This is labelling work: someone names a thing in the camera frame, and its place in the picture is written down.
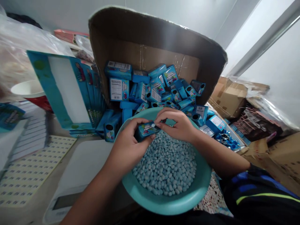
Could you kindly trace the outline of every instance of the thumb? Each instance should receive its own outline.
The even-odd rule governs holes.
[[[152,135],[146,137],[142,142],[139,143],[139,146],[143,150],[146,150],[149,147],[149,145],[151,144],[151,142],[154,140],[155,137],[156,137],[155,134],[152,134]]]
[[[170,133],[172,133],[173,127],[170,127],[169,125],[167,125],[165,123],[160,122],[155,125],[158,126],[159,128],[161,128],[164,132],[166,132],[169,135],[170,135]]]

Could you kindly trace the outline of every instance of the brown cardboard box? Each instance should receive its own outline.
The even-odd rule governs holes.
[[[208,102],[224,119],[237,118],[246,104],[248,91],[264,94],[269,89],[265,84],[220,77]]]
[[[267,139],[254,141],[249,145],[248,151],[242,156],[253,165],[267,170],[270,175],[287,189],[300,196],[300,183],[285,173],[268,154]]]
[[[227,55],[213,40],[169,21],[130,9],[106,7],[89,20],[90,40],[101,76],[101,88],[110,108],[108,79],[104,74],[107,60],[131,64],[135,69],[150,70],[160,63],[174,65],[179,78],[188,83],[196,79],[206,83],[197,104],[211,96],[227,63]]]
[[[269,156],[287,174],[300,179],[300,132],[277,141],[269,148]]]

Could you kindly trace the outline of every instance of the pile of blue pills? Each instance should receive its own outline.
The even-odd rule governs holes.
[[[195,155],[191,144],[160,131],[132,173],[144,188],[155,195],[180,194],[194,181],[197,168]]]

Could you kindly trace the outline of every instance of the sticker sheet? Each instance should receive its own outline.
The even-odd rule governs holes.
[[[0,181],[0,207],[25,206],[75,141],[50,135],[44,149],[12,162]]]

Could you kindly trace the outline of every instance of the hand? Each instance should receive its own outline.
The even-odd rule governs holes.
[[[173,127],[160,121],[171,119],[176,122]],[[173,108],[163,108],[154,121],[155,125],[161,128],[164,132],[180,141],[191,143],[195,138],[198,130],[192,125],[189,118],[181,111]]]
[[[121,179],[127,174],[144,156],[148,146],[155,138],[155,134],[145,138],[138,143],[134,138],[134,132],[141,123],[148,123],[149,120],[134,118],[124,130],[119,133],[112,150],[105,162],[104,168],[113,176]]]

